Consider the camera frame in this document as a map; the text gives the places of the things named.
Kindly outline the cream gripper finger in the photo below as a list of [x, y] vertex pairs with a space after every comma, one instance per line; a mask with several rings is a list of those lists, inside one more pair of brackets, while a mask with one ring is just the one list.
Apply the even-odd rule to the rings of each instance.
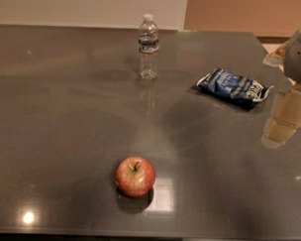
[[301, 128], [301, 83], [295, 84], [286, 91], [279, 91], [270, 108], [262, 144], [268, 149], [284, 145], [298, 129]]
[[273, 50], [270, 54], [266, 55], [263, 59], [265, 65], [271, 67], [278, 67], [283, 65], [285, 54], [288, 49], [288, 41], [279, 45], [275, 50]]

